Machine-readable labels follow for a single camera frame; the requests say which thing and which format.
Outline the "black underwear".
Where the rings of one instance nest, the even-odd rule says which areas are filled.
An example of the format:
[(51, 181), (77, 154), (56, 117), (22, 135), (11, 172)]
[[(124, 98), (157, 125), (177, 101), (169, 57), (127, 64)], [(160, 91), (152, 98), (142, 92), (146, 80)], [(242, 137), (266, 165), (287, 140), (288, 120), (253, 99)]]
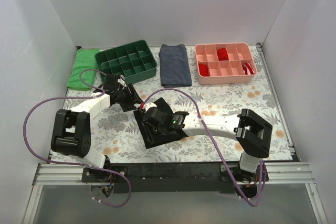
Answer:
[[(141, 133), (141, 122), (146, 121), (152, 125), (157, 125), (159, 123), (165, 123), (169, 120), (178, 120), (178, 123), (181, 123), (181, 139), (187, 137), (187, 134), (183, 131), (185, 124), (184, 121), (186, 117), (189, 115), (188, 112), (185, 111), (177, 111), (173, 112), (171, 107), (166, 103), (163, 98), (159, 98), (154, 102), (157, 107), (150, 108), (145, 113), (139, 111), (139, 109), (133, 112), (136, 122), (138, 124), (140, 133)], [(145, 143), (145, 148), (150, 149), (160, 145), (164, 145), (167, 143)]]

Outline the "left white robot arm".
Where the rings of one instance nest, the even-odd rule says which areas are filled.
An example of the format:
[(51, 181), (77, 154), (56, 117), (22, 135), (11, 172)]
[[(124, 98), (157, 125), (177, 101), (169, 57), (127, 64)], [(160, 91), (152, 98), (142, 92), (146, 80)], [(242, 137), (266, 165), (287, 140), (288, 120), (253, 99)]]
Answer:
[(108, 74), (89, 99), (71, 109), (60, 109), (55, 116), (51, 150), (72, 158), (72, 165), (90, 168), (90, 174), (100, 182), (112, 181), (115, 173), (111, 172), (108, 156), (92, 146), (91, 122), (115, 104), (128, 112), (136, 110), (136, 105), (143, 104), (143, 100), (123, 75)]

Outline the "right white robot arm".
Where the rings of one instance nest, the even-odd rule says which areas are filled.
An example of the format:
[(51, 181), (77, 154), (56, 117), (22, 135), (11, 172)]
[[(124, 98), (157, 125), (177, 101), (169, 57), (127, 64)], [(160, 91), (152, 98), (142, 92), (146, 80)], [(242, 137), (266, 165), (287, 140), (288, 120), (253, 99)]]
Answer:
[(242, 180), (251, 180), (259, 162), (269, 156), (273, 127), (250, 109), (242, 109), (238, 115), (201, 118), (185, 111), (167, 113), (155, 106), (139, 113), (139, 129), (146, 148), (209, 134), (236, 140), (243, 148), (237, 168)]

